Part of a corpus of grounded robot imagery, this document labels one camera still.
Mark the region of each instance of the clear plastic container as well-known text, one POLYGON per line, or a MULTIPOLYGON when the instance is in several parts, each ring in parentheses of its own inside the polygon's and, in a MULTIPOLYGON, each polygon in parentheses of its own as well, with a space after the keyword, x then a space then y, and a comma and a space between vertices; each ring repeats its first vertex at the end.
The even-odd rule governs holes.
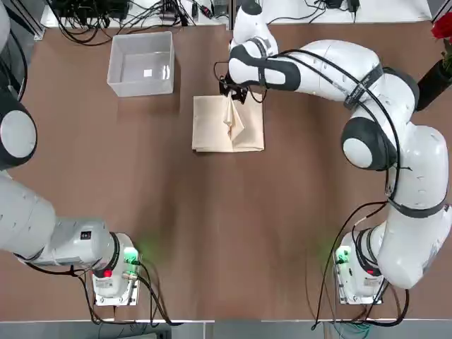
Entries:
POLYGON ((174 87, 171 32, 113 37, 107 83, 118 97, 170 94, 174 87))

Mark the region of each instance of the folded cloth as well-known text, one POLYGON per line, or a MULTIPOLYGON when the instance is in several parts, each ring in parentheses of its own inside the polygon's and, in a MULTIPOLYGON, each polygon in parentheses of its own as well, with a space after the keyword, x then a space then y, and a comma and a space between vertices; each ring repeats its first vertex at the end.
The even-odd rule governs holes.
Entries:
MULTIPOLYGON (((261 95, 254 95, 257 100, 261 95)), ((198 152, 251 152, 264 149, 262 104, 248 95, 194 97, 191 148, 198 152)))

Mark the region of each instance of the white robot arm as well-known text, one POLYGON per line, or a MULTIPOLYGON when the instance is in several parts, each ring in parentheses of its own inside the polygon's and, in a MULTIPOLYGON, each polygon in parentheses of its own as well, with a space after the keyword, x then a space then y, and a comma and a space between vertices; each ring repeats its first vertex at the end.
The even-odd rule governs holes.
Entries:
MULTIPOLYGON (((0 52, 9 30, 0 0, 0 52)), ((129 279, 129 273, 138 270, 138 252, 129 237, 110 233, 101 220, 58 218, 49 201, 5 172, 26 163, 36 147, 32 117, 7 89, 0 88, 0 249, 34 266, 91 270, 97 301, 130 304, 137 282, 129 279)))
POLYGON ((452 223, 452 209, 445 204, 448 151, 444 137, 431 127, 410 122, 419 97, 416 82, 402 72, 383 69, 373 51, 350 42, 315 41, 281 54, 261 7, 254 2, 242 5, 237 14, 228 66, 220 91, 233 90, 241 101, 245 88, 260 85, 344 102, 352 110, 341 138, 344 155, 362 169, 389 169, 389 194, 394 190, 400 148, 402 169, 397 191, 389 199, 387 221, 354 234, 359 250, 351 232, 346 234, 335 259, 342 303, 372 303, 383 277, 397 287, 413 287, 452 223), (391 121, 364 88, 379 100, 391 121))

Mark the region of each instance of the brown table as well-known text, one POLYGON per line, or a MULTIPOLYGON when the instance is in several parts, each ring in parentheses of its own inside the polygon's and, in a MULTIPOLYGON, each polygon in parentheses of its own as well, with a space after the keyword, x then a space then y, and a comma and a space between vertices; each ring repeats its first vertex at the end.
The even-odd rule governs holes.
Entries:
MULTIPOLYGON (((320 39, 356 42, 419 79, 440 57, 430 27, 271 30, 281 49, 320 39)), ((343 157, 349 113, 342 105, 299 93, 268 94, 265 151, 193 153, 193 96, 218 93, 212 67, 227 58, 230 38, 224 27, 174 29, 174 94, 119 99, 106 84, 109 44, 81 47, 48 30, 35 46, 24 100, 37 123, 38 149, 11 174, 59 215, 101 217, 112 231, 129 234, 157 266, 173 319, 311 319, 307 297, 314 308, 320 265, 336 232, 356 206, 383 198, 384 175, 343 157)), ((451 106, 450 93, 443 94, 413 120, 436 127, 452 145, 451 106)), ((409 318, 452 319, 451 257, 449 238, 411 291, 409 318)), ((37 273, 7 253, 0 265, 0 320, 89 319, 77 280, 37 273)), ((385 299, 374 317, 396 316, 391 293, 385 299)), ((139 301, 117 318, 147 319, 145 290, 139 301)), ((327 306, 325 299, 324 319, 331 318, 327 306)), ((337 316, 359 311, 341 307, 337 316)))

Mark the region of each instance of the black vase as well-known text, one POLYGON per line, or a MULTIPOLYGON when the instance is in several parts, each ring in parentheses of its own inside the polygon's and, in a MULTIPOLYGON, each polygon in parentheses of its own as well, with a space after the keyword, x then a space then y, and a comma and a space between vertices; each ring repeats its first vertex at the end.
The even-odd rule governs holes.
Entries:
POLYGON ((417 111, 430 105, 452 84, 452 76, 443 69, 443 61, 438 61, 418 83, 420 96, 417 111))

